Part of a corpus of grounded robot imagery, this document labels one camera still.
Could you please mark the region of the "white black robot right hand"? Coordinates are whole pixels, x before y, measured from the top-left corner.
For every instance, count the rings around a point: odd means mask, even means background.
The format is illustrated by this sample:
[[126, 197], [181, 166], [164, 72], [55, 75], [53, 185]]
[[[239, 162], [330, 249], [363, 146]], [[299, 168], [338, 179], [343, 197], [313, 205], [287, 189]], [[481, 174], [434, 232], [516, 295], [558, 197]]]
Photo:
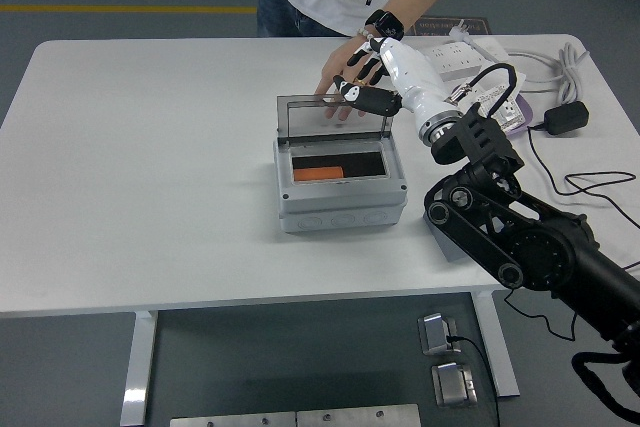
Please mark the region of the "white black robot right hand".
[[366, 41], [349, 59], [371, 54], [389, 74], [392, 91], [349, 82], [337, 75], [334, 84], [350, 106], [366, 113], [391, 117], [405, 108], [414, 114], [416, 128], [454, 123], [461, 117], [440, 75], [424, 54], [391, 37]]

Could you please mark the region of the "person's left hand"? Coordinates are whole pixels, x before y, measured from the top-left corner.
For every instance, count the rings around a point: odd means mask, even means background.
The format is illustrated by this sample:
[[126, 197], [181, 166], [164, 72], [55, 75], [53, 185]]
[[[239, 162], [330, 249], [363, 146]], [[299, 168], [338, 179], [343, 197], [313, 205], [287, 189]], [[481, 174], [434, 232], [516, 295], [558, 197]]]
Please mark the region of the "person's left hand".
[[349, 82], [353, 82], [358, 78], [360, 71], [371, 55], [365, 54], [353, 66], [349, 66], [347, 62], [365, 41], [366, 38], [364, 36], [357, 34], [329, 55], [328, 60], [321, 69], [320, 81], [315, 89], [316, 95], [324, 95], [328, 91], [333, 91], [335, 89], [333, 82], [335, 76], [340, 75]]

